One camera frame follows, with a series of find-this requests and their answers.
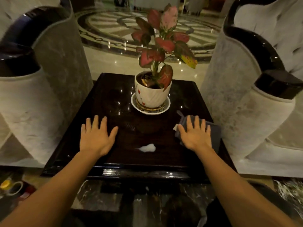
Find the dark wooden side table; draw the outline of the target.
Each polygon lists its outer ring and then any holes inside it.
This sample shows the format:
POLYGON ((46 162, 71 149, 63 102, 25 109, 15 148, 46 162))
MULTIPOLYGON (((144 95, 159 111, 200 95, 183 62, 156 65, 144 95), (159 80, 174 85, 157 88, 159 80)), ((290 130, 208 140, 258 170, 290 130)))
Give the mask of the dark wooden side table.
POLYGON ((88 179, 100 180, 175 180, 209 184, 198 157, 180 145, 174 126, 180 116, 198 115, 209 122, 212 117, 194 81, 172 80, 170 108, 160 115, 145 115, 131 104, 135 93, 134 76, 101 73, 78 113, 71 122, 56 150, 45 165, 41 176, 52 177, 62 170, 79 151, 80 129, 87 118, 107 117, 110 131, 118 126, 111 151, 100 158, 88 179), (154 144, 155 152, 137 148, 154 144))

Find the white pot saucer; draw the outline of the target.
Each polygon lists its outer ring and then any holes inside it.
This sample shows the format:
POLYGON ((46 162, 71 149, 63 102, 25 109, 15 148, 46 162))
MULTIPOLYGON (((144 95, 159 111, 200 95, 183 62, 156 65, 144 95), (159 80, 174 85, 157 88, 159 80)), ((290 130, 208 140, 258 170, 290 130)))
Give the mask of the white pot saucer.
POLYGON ((167 97, 165 102, 162 103, 159 107, 148 108, 139 103, 139 101, 136 97, 136 94, 134 93, 131 96, 131 104, 139 112, 141 112, 145 115, 153 116, 153 115, 160 115, 160 114, 166 112, 171 106, 171 101, 170 101, 169 97, 167 97))

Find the white background chair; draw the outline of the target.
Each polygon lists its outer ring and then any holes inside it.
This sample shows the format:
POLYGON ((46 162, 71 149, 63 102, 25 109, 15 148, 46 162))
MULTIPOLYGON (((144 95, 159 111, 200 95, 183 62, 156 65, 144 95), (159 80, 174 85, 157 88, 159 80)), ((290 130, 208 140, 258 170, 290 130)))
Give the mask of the white background chair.
POLYGON ((199 16, 203 9, 204 2, 205 0, 184 0, 181 14, 186 11, 187 15, 195 14, 199 16))

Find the person's right forearm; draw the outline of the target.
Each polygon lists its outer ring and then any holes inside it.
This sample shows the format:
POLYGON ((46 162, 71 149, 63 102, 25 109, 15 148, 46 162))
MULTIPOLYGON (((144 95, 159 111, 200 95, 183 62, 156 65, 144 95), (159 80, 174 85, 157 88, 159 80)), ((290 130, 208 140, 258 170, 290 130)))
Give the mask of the person's right forearm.
POLYGON ((195 150, 233 227, 297 227, 209 146, 195 150))

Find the white foam blob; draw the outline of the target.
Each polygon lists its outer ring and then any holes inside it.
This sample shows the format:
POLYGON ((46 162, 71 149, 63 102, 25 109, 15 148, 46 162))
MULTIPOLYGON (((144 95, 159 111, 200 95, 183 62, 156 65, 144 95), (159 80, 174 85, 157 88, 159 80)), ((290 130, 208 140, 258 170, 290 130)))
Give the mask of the white foam blob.
POLYGON ((149 145, 146 145, 146 146, 142 146, 142 147, 140 147, 140 148, 137 148, 137 149, 138 149, 139 151, 141 151, 141 152, 146 153, 146 152, 155 152, 156 147, 155 147, 154 144, 149 144, 149 145))

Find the person's left hand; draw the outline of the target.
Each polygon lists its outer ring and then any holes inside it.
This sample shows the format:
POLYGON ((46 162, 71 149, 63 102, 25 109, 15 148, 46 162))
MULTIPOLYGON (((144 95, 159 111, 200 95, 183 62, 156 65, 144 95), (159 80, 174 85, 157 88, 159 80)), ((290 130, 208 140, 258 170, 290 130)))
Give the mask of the person's left hand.
POLYGON ((92 130, 90 118, 85 122, 85 134, 80 138, 80 151, 94 154, 97 158, 103 157, 109 153, 115 142, 108 139, 107 117, 103 117, 99 123, 99 129, 92 130))

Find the red leafed plant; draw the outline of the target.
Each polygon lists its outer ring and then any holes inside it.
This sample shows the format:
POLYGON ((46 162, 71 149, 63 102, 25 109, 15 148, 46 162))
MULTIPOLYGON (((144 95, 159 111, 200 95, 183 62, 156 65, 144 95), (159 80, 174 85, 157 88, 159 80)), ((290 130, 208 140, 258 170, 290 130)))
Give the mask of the red leafed plant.
POLYGON ((134 31, 131 37, 141 45, 136 48, 136 52, 140 53, 138 63, 141 68, 151 70, 141 75, 140 84, 147 88, 166 90, 172 81, 173 69, 165 60, 171 56, 196 68, 198 61, 187 45, 189 35, 175 30, 178 23, 176 6, 167 4, 163 13, 150 9, 147 20, 136 17, 135 21, 139 30, 134 31))

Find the person's right hand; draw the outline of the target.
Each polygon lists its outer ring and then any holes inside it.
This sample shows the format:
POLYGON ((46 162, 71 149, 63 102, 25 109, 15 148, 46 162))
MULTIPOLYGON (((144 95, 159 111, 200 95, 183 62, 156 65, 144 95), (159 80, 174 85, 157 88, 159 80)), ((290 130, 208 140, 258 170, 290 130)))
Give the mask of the person's right hand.
POLYGON ((211 137, 206 134, 206 120, 202 119, 200 130, 194 129, 194 122, 187 116, 187 139, 182 139, 185 147, 195 153, 200 153, 205 149, 212 149, 211 137))

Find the person's left forearm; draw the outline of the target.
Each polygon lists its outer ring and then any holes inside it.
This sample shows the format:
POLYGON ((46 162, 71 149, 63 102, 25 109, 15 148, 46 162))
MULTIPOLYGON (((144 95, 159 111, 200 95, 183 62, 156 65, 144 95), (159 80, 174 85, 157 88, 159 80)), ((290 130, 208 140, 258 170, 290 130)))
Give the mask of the person's left forearm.
POLYGON ((78 152, 47 183, 20 203, 0 227, 58 227, 100 155, 78 152))

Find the white ceramic flower pot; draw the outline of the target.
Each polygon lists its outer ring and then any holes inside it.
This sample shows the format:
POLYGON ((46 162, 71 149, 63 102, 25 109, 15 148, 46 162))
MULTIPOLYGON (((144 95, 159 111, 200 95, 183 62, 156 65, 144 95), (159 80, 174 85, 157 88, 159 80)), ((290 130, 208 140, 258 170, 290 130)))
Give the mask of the white ceramic flower pot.
POLYGON ((159 88, 148 88, 142 83, 143 74, 149 73, 148 71, 143 71, 138 73, 134 78, 134 89, 135 95, 138 102, 148 108, 156 108, 161 106, 165 100, 168 98, 170 88, 172 86, 172 81, 170 85, 165 89, 159 88))

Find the yellow capped bottle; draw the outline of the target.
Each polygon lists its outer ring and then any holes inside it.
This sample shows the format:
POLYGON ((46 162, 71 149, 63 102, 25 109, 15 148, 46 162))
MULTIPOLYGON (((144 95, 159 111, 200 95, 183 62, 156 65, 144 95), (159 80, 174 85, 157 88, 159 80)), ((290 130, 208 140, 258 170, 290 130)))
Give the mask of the yellow capped bottle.
POLYGON ((0 184, 0 197, 14 196, 21 192, 24 183, 22 181, 14 182, 11 179, 6 179, 0 184))

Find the grey cleaning cloth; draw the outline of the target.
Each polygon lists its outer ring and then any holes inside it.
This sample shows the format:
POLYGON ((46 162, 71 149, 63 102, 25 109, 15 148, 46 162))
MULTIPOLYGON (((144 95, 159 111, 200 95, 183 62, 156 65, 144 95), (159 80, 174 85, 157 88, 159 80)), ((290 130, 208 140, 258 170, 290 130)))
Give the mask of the grey cleaning cloth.
MULTIPOLYGON (((187 116, 184 116, 180 110, 177 110, 177 114, 181 117, 179 124, 182 125, 184 130, 187 132, 187 116)), ((220 148, 220 142, 221 142, 221 128, 220 126, 212 122, 206 121, 206 128, 208 126, 210 126, 211 129, 210 135, 211 135, 212 148, 218 154, 220 148)), ((174 127, 174 130, 175 130, 175 137, 180 140, 180 145, 185 146, 181 140, 181 134, 177 125, 174 127)))

